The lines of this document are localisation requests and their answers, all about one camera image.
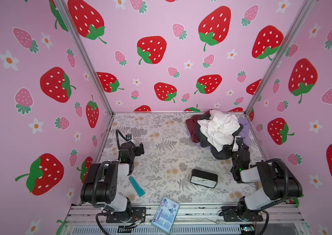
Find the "dark grey cloth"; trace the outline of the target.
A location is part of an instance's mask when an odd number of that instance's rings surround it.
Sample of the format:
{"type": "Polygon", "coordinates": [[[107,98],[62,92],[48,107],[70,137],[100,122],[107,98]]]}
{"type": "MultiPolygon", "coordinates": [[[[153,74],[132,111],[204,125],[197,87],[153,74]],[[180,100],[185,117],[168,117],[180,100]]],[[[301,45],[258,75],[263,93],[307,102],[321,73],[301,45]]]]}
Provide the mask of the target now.
{"type": "Polygon", "coordinates": [[[229,113],[210,110],[199,115],[196,121],[195,135],[202,147],[209,147],[218,160],[232,157],[235,137],[243,130],[238,118],[229,113]]]}

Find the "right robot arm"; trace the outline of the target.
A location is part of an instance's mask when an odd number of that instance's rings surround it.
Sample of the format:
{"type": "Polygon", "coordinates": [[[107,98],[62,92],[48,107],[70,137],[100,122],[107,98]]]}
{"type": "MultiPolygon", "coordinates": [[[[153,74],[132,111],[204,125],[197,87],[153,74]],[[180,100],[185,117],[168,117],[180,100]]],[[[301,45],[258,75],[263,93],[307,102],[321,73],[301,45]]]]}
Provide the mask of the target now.
{"type": "Polygon", "coordinates": [[[249,147],[238,138],[232,156],[231,173],[239,184],[261,183],[261,188],[250,196],[242,197],[234,214],[241,220],[250,220],[257,213],[289,199],[301,197],[299,181],[281,159],[270,159],[250,165],[249,147]]]}

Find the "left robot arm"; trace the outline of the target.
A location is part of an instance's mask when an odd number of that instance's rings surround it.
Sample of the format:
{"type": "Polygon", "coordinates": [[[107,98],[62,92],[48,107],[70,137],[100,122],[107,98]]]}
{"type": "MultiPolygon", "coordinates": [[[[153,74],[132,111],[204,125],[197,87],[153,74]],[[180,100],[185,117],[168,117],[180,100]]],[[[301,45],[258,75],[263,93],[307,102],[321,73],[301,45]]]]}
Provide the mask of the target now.
{"type": "Polygon", "coordinates": [[[131,134],[123,135],[118,129],[115,134],[119,151],[118,159],[90,166],[80,199],[94,208],[106,210],[109,213],[107,221],[127,222],[136,216],[130,199],[117,193],[118,178],[132,174],[135,158],[144,154],[144,146],[142,143],[136,146],[131,134]]]}

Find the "white cloth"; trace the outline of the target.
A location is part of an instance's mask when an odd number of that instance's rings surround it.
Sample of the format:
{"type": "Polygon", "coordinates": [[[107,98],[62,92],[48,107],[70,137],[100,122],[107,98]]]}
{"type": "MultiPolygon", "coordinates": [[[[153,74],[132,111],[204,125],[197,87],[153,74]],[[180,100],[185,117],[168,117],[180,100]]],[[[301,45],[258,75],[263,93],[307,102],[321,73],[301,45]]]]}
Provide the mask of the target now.
{"type": "Polygon", "coordinates": [[[220,152],[224,145],[231,145],[234,141],[234,133],[239,130],[240,124],[235,115],[223,113],[218,110],[210,110],[208,119],[198,120],[200,132],[207,137],[207,141],[220,152]]]}

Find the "maroon cloth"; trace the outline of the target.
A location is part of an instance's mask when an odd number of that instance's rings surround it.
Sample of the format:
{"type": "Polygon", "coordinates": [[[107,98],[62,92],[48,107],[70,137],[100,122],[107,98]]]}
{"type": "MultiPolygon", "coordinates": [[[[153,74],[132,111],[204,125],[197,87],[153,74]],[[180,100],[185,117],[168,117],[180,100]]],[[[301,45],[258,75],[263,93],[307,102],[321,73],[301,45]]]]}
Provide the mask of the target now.
{"type": "Polygon", "coordinates": [[[210,111],[207,111],[204,114],[200,114],[200,115],[193,115],[191,118],[189,118],[185,121],[193,143],[200,142],[199,136],[196,134],[196,126],[197,126],[198,118],[200,116],[209,115],[209,114],[210,114],[210,111]]]}

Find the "black rectangular box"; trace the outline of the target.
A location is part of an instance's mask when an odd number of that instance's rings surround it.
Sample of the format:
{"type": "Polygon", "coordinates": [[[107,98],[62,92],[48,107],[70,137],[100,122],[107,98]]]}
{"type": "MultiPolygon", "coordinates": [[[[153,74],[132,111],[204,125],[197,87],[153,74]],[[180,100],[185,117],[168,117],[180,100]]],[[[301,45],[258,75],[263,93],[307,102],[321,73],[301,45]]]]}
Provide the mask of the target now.
{"type": "Polygon", "coordinates": [[[218,175],[210,172],[193,169],[190,182],[195,185],[214,189],[218,183],[218,175]]]}

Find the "teal plastic tool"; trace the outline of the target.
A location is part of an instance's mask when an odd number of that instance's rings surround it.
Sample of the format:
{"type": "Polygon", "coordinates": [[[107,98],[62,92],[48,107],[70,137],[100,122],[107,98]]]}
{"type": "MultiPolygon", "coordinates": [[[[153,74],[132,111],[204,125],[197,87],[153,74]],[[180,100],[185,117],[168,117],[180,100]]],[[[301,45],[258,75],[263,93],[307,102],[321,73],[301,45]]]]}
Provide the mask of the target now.
{"type": "Polygon", "coordinates": [[[140,185],[137,183],[137,181],[132,176],[129,177],[129,181],[139,197],[142,197],[145,195],[145,191],[140,187],[140,185]]]}

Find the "blue printed card packet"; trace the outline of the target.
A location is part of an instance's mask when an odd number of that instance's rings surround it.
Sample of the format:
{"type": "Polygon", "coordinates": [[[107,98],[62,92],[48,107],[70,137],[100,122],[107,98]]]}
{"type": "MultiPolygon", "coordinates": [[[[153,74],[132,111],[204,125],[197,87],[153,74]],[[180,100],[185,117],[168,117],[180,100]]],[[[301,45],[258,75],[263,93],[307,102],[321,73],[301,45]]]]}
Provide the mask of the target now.
{"type": "Polygon", "coordinates": [[[151,224],[163,232],[170,234],[179,209],[179,203],[163,197],[157,212],[151,220],[151,224]]]}

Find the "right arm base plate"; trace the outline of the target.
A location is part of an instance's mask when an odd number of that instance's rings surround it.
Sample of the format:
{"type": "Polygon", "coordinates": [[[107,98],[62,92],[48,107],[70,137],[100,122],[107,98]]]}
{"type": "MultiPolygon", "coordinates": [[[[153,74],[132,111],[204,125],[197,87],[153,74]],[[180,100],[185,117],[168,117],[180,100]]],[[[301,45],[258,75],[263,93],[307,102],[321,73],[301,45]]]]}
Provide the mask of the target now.
{"type": "Polygon", "coordinates": [[[225,222],[262,222],[261,211],[251,211],[238,208],[238,206],[223,206],[218,214],[224,218],[225,222]]]}

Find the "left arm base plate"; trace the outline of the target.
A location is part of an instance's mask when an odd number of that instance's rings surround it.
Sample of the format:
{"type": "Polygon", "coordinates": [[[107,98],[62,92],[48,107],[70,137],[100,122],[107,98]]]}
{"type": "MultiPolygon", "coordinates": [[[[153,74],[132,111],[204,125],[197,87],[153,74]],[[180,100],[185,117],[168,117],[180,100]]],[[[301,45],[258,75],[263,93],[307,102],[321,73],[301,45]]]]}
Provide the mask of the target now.
{"type": "Polygon", "coordinates": [[[114,212],[106,218],[106,223],[134,223],[144,222],[146,217],[146,207],[132,207],[123,212],[114,212]]]}

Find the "aluminium front rail frame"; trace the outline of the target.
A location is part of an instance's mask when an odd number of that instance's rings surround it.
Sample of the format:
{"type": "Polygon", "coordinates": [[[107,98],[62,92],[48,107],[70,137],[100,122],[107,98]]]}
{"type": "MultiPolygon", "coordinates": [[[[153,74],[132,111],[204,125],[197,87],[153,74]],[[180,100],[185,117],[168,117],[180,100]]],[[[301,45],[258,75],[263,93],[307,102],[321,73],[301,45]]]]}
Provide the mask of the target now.
{"type": "MultiPolygon", "coordinates": [[[[151,224],[159,205],[135,204],[135,207],[145,208],[145,221],[134,229],[126,229],[125,223],[106,223],[106,218],[99,218],[101,227],[110,235],[163,235],[164,231],[151,224]]],[[[262,213],[263,221],[249,220],[228,221],[219,216],[222,203],[182,203],[171,227],[172,235],[257,235],[263,229],[266,219],[268,225],[264,231],[266,235],[311,235],[312,231],[294,204],[280,204],[262,213]]],[[[61,229],[62,235],[102,235],[96,222],[96,214],[100,209],[90,205],[72,206],[65,224],[61,229]]]]}

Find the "left corner aluminium post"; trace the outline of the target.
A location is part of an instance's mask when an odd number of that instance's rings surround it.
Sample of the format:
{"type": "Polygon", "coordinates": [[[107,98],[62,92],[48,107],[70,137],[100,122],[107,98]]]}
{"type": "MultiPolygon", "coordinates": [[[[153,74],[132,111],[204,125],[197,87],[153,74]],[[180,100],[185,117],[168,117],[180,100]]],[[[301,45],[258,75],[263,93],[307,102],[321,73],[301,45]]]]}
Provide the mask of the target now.
{"type": "Polygon", "coordinates": [[[104,107],[106,108],[107,112],[108,112],[108,115],[110,117],[113,117],[114,115],[114,112],[108,102],[108,99],[107,97],[105,96],[105,92],[101,86],[101,83],[99,81],[99,78],[94,70],[94,67],[92,65],[92,62],[87,54],[87,51],[80,39],[80,35],[78,34],[78,31],[77,31],[77,28],[76,26],[74,25],[73,23],[73,20],[72,20],[72,17],[68,11],[68,8],[67,8],[67,4],[65,3],[65,1],[61,1],[61,0],[56,0],[55,1],[55,4],[56,6],[58,7],[58,11],[62,17],[62,20],[64,21],[66,27],[68,28],[69,30],[69,33],[72,37],[72,40],[81,56],[81,59],[86,67],[86,70],[92,80],[92,83],[104,105],[104,107]]]}

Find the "corner aluminium post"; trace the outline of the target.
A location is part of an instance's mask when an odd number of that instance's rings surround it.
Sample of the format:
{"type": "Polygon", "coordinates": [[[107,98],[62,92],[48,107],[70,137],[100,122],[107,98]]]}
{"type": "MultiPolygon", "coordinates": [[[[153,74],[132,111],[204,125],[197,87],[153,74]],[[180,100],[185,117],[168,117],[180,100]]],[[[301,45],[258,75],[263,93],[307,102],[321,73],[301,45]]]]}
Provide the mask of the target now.
{"type": "Polygon", "coordinates": [[[262,81],[260,82],[259,87],[257,88],[254,97],[252,98],[251,102],[249,103],[246,111],[244,111],[245,116],[248,118],[251,110],[255,107],[257,100],[259,99],[260,95],[266,88],[269,80],[277,70],[278,64],[282,61],[286,50],[288,49],[289,45],[293,42],[295,37],[298,35],[301,27],[303,26],[305,20],[308,18],[310,12],[312,11],[314,5],[317,1],[315,0],[307,0],[304,1],[301,5],[300,10],[298,11],[293,23],[290,26],[287,34],[284,37],[284,40],[278,49],[275,57],[273,58],[272,62],[270,63],[268,69],[266,70],[262,81]]]}
{"type": "Polygon", "coordinates": [[[92,80],[92,83],[104,105],[104,107],[106,108],[107,112],[108,112],[108,115],[110,117],[113,117],[114,115],[114,112],[108,102],[108,99],[107,97],[105,96],[105,92],[101,86],[101,83],[99,81],[99,78],[94,70],[94,67],[92,65],[92,62],[87,54],[87,51],[80,39],[80,35],[78,34],[78,31],[77,31],[77,28],[76,26],[74,25],[73,23],[73,20],[72,20],[72,17],[68,11],[68,8],[67,8],[67,4],[65,3],[65,1],[61,1],[61,0],[56,0],[55,1],[55,4],[56,6],[58,7],[58,11],[62,17],[62,20],[64,21],[66,27],[68,28],[69,30],[69,33],[72,37],[72,40],[81,56],[81,59],[86,67],[86,70],[92,80]]]}

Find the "right corner aluminium post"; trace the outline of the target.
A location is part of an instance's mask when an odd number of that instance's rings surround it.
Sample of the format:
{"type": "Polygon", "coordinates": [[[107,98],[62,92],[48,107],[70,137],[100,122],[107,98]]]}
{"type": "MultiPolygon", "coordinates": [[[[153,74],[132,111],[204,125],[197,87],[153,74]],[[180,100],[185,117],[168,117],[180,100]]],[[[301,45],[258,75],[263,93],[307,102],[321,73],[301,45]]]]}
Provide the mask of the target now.
{"type": "Polygon", "coordinates": [[[273,58],[272,62],[270,63],[268,69],[266,70],[262,81],[260,82],[259,87],[257,88],[254,97],[252,98],[251,102],[249,103],[246,111],[244,111],[245,116],[248,118],[251,110],[255,107],[257,100],[259,99],[260,95],[266,88],[269,80],[277,70],[278,64],[282,61],[286,50],[288,49],[289,45],[293,42],[295,37],[298,35],[301,27],[303,26],[305,20],[308,18],[310,12],[312,11],[314,5],[317,1],[315,0],[307,0],[304,1],[301,5],[300,10],[298,11],[293,23],[290,26],[287,34],[284,37],[284,40],[278,49],[275,57],[273,58]]]}

